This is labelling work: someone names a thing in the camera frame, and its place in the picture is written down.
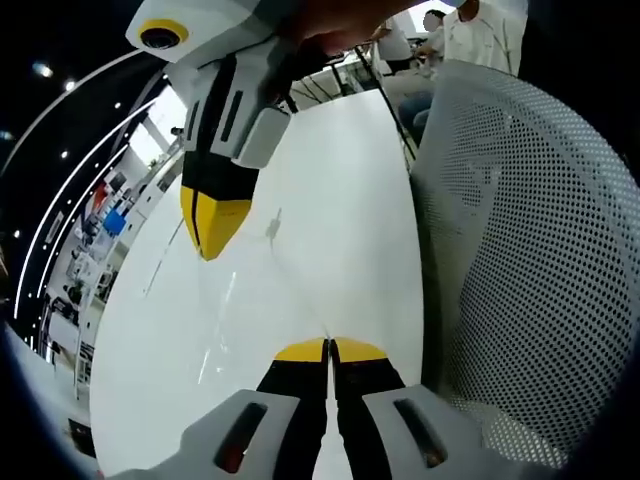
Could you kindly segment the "person's right hand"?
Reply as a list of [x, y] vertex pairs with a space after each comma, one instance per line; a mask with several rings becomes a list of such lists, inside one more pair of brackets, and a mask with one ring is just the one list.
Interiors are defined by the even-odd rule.
[[410, 5], [387, 0], [303, 1], [278, 34], [297, 45], [311, 40], [333, 55], [370, 39], [387, 19]]

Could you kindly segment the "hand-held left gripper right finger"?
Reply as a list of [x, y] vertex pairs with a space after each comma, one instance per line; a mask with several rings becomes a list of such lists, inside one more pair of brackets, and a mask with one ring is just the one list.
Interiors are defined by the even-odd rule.
[[505, 459], [470, 418], [423, 385], [407, 386], [387, 354], [331, 340], [339, 433], [355, 479], [503, 479]]

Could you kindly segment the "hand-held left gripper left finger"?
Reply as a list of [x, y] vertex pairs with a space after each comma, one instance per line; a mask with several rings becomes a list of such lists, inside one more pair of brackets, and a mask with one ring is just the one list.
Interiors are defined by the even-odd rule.
[[326, 429], [330, 341], [278, 352], [255, 390], [241, 389], [186, 428], [176, 453], [116, 479], [276, 479], [290, 460], [312, 473]]

